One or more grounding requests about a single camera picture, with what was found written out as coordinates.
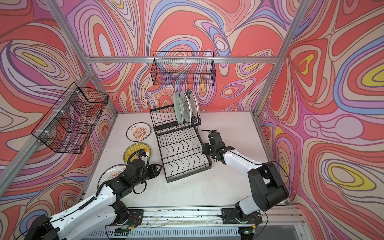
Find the black metal dish rack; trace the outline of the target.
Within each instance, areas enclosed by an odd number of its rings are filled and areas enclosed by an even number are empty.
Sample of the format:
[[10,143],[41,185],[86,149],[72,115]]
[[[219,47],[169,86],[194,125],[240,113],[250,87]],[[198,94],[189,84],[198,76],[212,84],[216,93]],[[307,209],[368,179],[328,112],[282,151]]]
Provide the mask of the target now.
[[173,105],[151,109],[150,115],[168,183],[212,167],[211,158],[203,154],[200,118],[195,123],[180,125]]

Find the green rimmed white plate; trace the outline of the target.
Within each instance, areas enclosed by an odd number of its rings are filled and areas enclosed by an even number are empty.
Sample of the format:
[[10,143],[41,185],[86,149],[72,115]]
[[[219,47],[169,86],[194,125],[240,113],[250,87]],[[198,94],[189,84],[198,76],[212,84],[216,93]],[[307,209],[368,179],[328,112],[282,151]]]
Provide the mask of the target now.
[[199,104],[194,92],[191,89],[187,89],[187,96],[190,99],[192,120],[196,123],[199,119]]

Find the white plate with clover emblem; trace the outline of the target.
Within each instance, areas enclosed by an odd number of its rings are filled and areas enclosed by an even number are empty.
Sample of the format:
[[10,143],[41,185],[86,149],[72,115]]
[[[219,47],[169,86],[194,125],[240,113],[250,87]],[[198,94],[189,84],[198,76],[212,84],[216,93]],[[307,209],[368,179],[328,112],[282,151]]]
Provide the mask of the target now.
[[184,108],[184,121],[187,124],[190,124],[192,121],[191,104],[187,94],[184,91],[180,92],[180,100],[182,101]]

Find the pale green flower plate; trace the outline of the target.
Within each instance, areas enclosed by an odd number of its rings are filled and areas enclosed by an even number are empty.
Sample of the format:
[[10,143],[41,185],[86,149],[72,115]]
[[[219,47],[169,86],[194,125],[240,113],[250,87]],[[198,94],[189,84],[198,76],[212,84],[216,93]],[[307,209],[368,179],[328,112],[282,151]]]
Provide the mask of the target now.
[[178,124],[181,125],[183,123],[182,108],[180,105],[180,98],[176,92],[173,93],[173,101],[174,101],[175,116]]

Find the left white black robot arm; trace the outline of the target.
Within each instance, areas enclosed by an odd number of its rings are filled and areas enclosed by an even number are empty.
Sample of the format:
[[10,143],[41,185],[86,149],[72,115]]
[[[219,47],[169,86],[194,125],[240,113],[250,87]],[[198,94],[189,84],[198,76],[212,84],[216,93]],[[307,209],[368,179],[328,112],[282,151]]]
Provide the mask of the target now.
[[27,240],[80,240],[110,224],[125,225],[130,212],[121,201],[135,187],[156,178],[163,166],[141,159],[127,163],[123,172],[100,184],[96,193],[51,217],[37,217],[25,233]]

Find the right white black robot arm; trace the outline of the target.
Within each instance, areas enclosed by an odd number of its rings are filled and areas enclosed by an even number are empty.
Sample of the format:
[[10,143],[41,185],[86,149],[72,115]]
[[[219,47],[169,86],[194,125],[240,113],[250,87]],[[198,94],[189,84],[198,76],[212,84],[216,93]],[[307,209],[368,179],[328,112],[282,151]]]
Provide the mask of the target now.
[[274,163],[257,162],[231,146],[217,147],[209,143],[203,144],[203,154],[238,170],[249,179],[251,195],[235,204],[234,219],[245,222],[250,215],[265,212],[289,197],[286,184]]

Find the yellow green woven bamboo tray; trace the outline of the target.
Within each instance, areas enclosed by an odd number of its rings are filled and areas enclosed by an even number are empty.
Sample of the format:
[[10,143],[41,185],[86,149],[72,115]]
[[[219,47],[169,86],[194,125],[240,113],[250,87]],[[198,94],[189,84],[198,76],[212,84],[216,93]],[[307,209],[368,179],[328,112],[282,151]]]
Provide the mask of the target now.
[[139,143],[135,143],[135,144],[132,144],[130,145],[124,152],[123,154],[123,161],[124,163],[126,164],[128,162],[128,159],[129,157],[136,151],[138,150],[141,150],[141,149],[144,149],[148,154],[149,156],[152,155],[152,149],[151,147],[146,144],[146,143],[143,143],[143,142],[139,142]]

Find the large orange sunburst plate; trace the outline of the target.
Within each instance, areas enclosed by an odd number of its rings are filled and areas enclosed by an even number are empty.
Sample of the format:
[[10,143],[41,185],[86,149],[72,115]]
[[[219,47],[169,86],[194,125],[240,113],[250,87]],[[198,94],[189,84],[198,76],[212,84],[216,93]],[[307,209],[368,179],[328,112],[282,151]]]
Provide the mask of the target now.
[[119,164],[119,165],[114,165],[110,168],[108,168],[99,178],[97,188],[100,187],[100,185],[105,182],[109,181],[115,177],[117,177],[120,173],[122,173],[126,169],[125,164]]

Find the small orange sunburst plate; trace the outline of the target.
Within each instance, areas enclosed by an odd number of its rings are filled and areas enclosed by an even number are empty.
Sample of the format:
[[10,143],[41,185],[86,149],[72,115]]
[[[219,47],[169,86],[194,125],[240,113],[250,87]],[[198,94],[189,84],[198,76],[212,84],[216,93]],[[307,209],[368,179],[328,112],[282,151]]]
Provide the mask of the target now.
[[138,122],[131,125],[126,131],[126,137],[132,142],[141,142],[148,138],[152,132],[149,124]]

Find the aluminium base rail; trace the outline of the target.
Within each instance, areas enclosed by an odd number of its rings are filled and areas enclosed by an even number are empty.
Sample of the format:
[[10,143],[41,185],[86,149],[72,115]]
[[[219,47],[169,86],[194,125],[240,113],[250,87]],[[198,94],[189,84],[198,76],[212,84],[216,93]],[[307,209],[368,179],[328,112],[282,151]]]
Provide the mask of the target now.
[[233,206],[146,207],[134,230],[110,225],[87,240],[311,240],[297,207],[275,207],[240,216]]

